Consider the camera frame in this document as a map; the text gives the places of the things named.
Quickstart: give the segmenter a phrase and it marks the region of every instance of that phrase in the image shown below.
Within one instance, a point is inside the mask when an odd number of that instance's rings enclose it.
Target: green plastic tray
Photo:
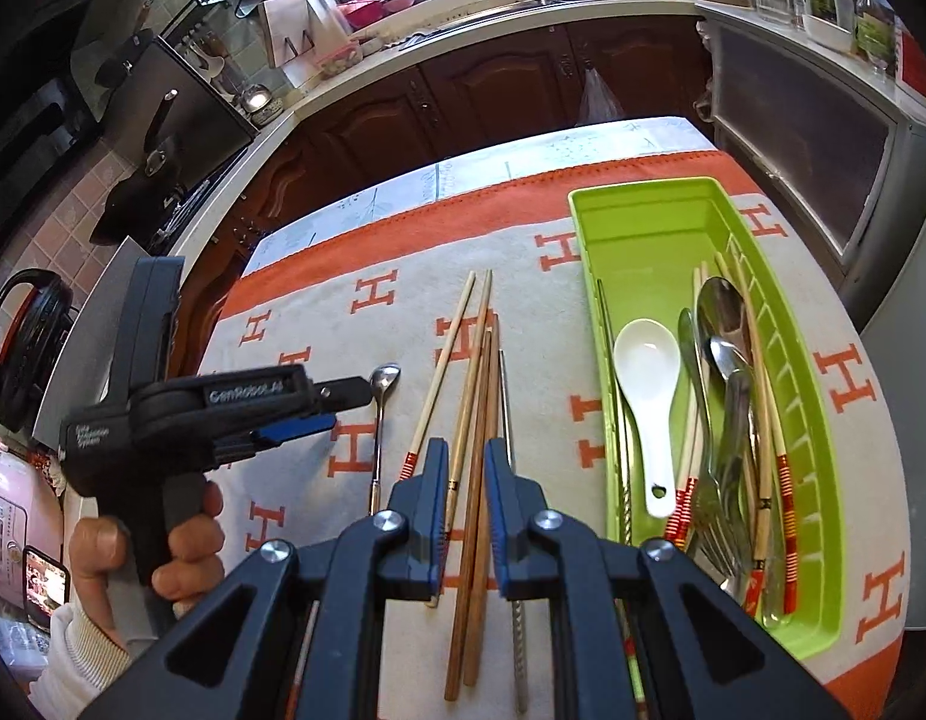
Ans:
[[[603,413],[610,415],[612,351],[605,348],[596,279],[602,279],[611,335],[631,319],[651,317],[674,336],[680,311],[692,303],[692,271],[701,261],[718,274],[715,252],[729,257],[730,241],[745,255],[767,370],[780,406],[792,471],[800,573],[798,603],[772,634],[793,656],[807,659],[839,637],[843,610],[843,525],[834,450],[823,402],[805,344],[783,291],[762,250],[719,183],[674,178],[570,193],[570,208],[583,257],[596,341]],[[679,463],[690,383],[681,371],[671,412],[673,466]],[[722,388],[711,382],[716,440],[723,424]],[[607,538],[620,541],[620,458],[606,423]],[[630,452],[633,542],[661,536],[666,522],[649,517],[639,442]]]

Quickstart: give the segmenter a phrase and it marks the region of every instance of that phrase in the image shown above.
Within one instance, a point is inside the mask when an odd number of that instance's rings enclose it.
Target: phone screen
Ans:
[[[49,615],[67,603],[70,575],[56,560],[30,548],[26,551],[26,611],[41,628],[49,627]]]

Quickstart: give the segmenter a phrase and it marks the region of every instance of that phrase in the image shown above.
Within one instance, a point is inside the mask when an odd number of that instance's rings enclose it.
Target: white sleeve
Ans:
[[[49,664],[30,685],[30,701],[46,720],[73,720],[130,664],[80,608],[62,605],[50,618]]]

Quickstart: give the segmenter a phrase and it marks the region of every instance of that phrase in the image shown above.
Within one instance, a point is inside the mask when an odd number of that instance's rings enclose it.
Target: rice cooker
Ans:
[[[63,511],[37,469],[0,448],[0,597],[23,606],[23,548],[62,557]]]

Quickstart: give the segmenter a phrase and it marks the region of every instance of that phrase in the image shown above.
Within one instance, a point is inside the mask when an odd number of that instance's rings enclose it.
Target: sink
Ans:
[[[431,41],[434,38],[443,37],[444,35],[467,28],[468,26],[477,25],[478,23],[493,22],[493,20],[501,19],[504,16],[509,16],[513,13],[522,13],[527,10],[540,10],[543,8],[555,7],[556,5],[572,5],[576,4],[577,2],[589,1],[596,0],[546,0],[543,2],[522,1],[513,2],[512,4],[508,5],[501,5],[500,7],[490,8],[489,10],[481,10],[479,13],[473,13],[469,16],[461,16],[458,19],[453,19],[450,22],[444,23],[443,25],[440,25],[428,32],[414,32],[407,38],[407,40],[402,43],[402,45],[399,46],[399,50],[404,52],[407,49],[411,49],[412,47],[418,46],[421,43]]]

